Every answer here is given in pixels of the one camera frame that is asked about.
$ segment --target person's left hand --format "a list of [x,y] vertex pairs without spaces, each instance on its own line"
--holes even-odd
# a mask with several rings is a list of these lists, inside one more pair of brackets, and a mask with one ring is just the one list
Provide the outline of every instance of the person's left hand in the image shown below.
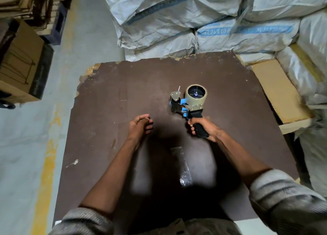
[[151,133],[151,129],[153,128],[152,123],[153,120],[150,118],[149,114],[136,116],[135,119],[129,123],[127,139],[135,142],[135,150],[139,147],[143,135]]

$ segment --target rolled-up sleeve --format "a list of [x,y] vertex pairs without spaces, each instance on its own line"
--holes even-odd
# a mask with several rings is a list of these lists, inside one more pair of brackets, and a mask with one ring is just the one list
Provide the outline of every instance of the rolled-up sleeve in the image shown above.
[[250,201],[260,219],[274,232],[327,234],[327,202],[280,170],[270,170],[250,187]]
[[110,220],[89,208],[70,210],[49,235],[113,235]]

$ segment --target shirt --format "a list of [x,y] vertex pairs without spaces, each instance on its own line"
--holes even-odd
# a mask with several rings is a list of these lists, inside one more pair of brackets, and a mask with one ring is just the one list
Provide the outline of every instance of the shirt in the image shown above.
[[[280,170],[260,175],[250,187],[250,202],[259,218],[279,235],[326,235],[327,202]],[[69,211],[49,235],[113,235],[110,220],[88,208]],[[142,235],[241,235],[233,221],[178,219],[165,228]]]

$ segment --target brown tabletop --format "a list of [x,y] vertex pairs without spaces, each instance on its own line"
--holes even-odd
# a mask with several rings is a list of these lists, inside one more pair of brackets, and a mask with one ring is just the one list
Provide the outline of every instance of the brown tabletop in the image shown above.
[[[208,91],[204,116],[253,156],[298,176],[259,81],[234,53],[104,63],[80,86],[71,112],[54,220],[79,205],[120,149],[128,122],[144,113],[154,129],[134,155],[113,218],[116,234],[168,225],[178,217],[255,218],[247,188],[219,148],[192,137],[186,119],[170,113],[170,93],[180,86],[183,95],[191,84]],[[171,153],[174,147],[182,157]],[[185,163],[192,184],[183,187]]]

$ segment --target person's right arm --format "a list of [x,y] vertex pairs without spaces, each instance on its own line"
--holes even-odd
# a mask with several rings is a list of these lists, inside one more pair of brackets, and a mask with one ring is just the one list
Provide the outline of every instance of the person's right arm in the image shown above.
[[208,119],[192,118],[188,123],[192,134],[193,124],[200,123],[208,139],[220,145],[249,188],[253,209],[270,229],[279,235],[327,234],[327,202],[321,195],[252,157]]

